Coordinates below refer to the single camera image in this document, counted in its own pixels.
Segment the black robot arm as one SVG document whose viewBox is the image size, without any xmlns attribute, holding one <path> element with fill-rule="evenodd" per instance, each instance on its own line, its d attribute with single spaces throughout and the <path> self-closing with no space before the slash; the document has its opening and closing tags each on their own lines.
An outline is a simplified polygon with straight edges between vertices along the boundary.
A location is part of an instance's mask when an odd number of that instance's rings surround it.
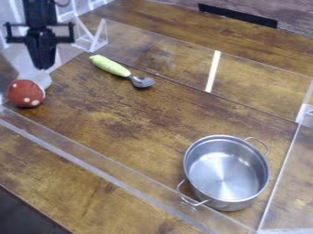
<svg viewBox="0 0 313 234">
<path fill-rule="evenodd" d="M 25 23 L 6 22 L 7 43 L 23 43 L 38 69 L 49 69 L 55 64 L 57 46 L 59 43 L 75 42 L 73 22 L 59 23 L 55 6 L 62 6 L 55 0 L 22 0 Z M 23 37 L 13 35 L 13 27 L 27 27 Z M 58 37 L 50 27 L 67 27 L 69 35 Z"/>
</svg>

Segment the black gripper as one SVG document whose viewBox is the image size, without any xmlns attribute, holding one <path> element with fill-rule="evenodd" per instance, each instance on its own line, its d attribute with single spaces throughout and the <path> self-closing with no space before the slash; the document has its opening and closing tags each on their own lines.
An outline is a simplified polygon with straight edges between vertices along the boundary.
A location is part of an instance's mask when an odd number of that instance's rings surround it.
<svg viewBox="0 0 313 234">
<path fill-rule="evenodd" d="M 7 43 L 26 43 L 34 65 L 38 69 L 49 69 L 54 65 L 57 43 L 75 42 L 75 24 L 73 22 L 46 25 L 43 27 L 31 27 L 26 23 L 6 22 L 4 28 L 7 30 Z"/>
</svg>

